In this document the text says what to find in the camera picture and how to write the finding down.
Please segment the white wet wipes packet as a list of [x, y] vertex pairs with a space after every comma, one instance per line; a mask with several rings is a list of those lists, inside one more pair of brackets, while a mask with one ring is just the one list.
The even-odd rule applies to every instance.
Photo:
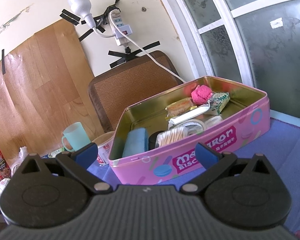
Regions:
[[204, 105], [201, 105], [187, 113], [184, 113], [180, 116], [177, 116], [175, 118], [171, 118], [168, 122], [168, 125], [169, 126], [174, 126], [174, 125], [177, 125], [177, 124], [180, 124], [184, 121], [187, 121], [187, 120], [190, 120], [190, 119], [193, 119], [194, 117], [196, 116], [199, 116], [201, 114], [204, 114], [205, 112], [207, 112], [208, 110], [210, 109], [210, 104], [204, 104]]

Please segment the green pocket tissue pack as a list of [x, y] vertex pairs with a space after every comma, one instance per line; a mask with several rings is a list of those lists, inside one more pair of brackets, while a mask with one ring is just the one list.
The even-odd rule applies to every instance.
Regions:
[[229, 101], [230, 95], [228, 92], [213, 93], [213, 95], [209, 99], [210, 108], [206, 113], [208, 115], [220, 115]]

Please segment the mooncake pastry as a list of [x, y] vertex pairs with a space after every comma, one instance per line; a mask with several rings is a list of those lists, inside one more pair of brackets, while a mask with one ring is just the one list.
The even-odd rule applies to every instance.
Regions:
[[197, 106], [193, 103], [191, 98], [184, 98], [168, 105], [165, 110], [167, 111], [167, 119], [180, 116], [188, 111], [195, 109]]

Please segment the pink fluffy knitted toy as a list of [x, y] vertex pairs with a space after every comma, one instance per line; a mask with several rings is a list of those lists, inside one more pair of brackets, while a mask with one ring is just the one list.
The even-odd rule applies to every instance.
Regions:
[[205, 85], [197, 86], [195, 90], [191, 92], [192, 101], [196, 105], [206, 104], [212, 95], [213, 92], [211, 88]]

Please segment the green blue toothpaste box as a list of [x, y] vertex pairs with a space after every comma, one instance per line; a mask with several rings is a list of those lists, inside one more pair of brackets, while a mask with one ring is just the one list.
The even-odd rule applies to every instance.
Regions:
[[66, 149], [64, 147], [61, 147], [53, 152], [50, 152], [49, 154], [45, 155], [45, 156], [42, 156], [43, 159], [53, 159], [56, 157], [56, 155], [62, 153], [66, 151]]

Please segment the teal plastic mug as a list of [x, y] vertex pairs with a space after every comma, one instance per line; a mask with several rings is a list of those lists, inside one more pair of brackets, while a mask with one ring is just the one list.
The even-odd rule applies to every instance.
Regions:
[[[66, 147], [63, 141], [64, 139], [68, 141], [71, 149]], [[91, 143], [85, 129], [83, 128], [83, 125], [80, 122], [71, 124], [63, 131], [61, 142], [65, 150], [68, 152], [75, 152]]]

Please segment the white red food can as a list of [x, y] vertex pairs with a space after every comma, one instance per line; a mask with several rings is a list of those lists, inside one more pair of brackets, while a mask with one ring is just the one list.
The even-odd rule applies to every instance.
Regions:
[[104, 133], [93, 140], [98, 147], [97, 162], [100, 166], [108, 165], [108, 156], [113, 143], [114, 131]]

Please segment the pink biscuit tin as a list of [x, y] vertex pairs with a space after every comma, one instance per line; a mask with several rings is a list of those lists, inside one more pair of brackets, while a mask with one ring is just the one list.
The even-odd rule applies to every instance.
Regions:
[[[189, 97], [198, 85], [227, 92], [230, 101], [221, 111], [222, 121], [169, 145], [124, 157], [128, 133], [145, 128], [148, 135], [168, 129], [166, 107]], [[197, 143], [217, 152], [233, 152], [270, 129], [270, 103], [266, 92], [242, 83], [204, 76], [131, 105], [122, 113], [108, 157], [123, 184], [153, 185], [201, 168], [194, 153]]]

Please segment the plastic cups in bag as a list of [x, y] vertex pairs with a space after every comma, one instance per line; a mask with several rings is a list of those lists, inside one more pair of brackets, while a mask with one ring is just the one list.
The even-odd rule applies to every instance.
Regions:
[[13, 159], [12, 165], [11, 165], [11, 176], [13, 176], [18, 169], [18, 167], [21, 165], [21, 163], [24, 161], [24, 159], [29, 155], [27, 147], [23, 146], [20, 148], [18, 156]]

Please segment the blue sponge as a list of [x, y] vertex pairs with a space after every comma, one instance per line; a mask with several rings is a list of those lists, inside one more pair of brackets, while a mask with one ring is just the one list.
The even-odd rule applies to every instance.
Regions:
[[137, 128], [127, 135], [122, 157], [128, 157], [148, 151], [148, 133], [145, 128]]

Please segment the black round container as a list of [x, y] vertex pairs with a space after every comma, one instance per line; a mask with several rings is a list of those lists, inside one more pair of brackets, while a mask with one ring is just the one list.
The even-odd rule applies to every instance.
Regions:
[[153, 150], [155, 149], [155, 144], [156, 144], [156, 140], [157, 140], [157, 136], [162, 133], [163, 131], [157, 131], [153, 134], [151, 134], [149, 136], [149, 139], [148, 139], [148, 149], [149, 150]]

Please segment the brown woven seat cushion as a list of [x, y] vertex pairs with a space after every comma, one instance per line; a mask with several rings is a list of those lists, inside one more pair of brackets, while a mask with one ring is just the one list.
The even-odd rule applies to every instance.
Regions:
[[177, 77], [143, 55], [92, 79], [88, 95], [106, 133], [116, 129], [128, 106], [180, 84]]

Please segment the wooden panel board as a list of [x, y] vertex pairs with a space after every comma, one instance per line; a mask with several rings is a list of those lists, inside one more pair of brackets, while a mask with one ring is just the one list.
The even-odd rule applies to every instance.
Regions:
[[81, 122], [90, 139], [103, 133], [90, 101], [93, 72], [74, 26], [60, 20], [35, 33], [0, 63], [0, 150], [14, 159], [23, 146], [48, 154], [63, 131]]

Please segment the white light bulb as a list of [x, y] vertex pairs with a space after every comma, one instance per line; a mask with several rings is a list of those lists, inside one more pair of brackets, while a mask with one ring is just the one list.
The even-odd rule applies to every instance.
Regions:
[[68, 0], [72, 12], [85, 20], [91, 29], [96, 28], [95, 20], [91, 14], [90, 0]]

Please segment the window frame with frosted glass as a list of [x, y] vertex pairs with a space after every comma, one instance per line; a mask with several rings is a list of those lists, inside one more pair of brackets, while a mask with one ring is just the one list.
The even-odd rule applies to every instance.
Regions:
[[195, 77], [267, 92], [272, 110], [300, 118], [300, 0], [161, 0]]

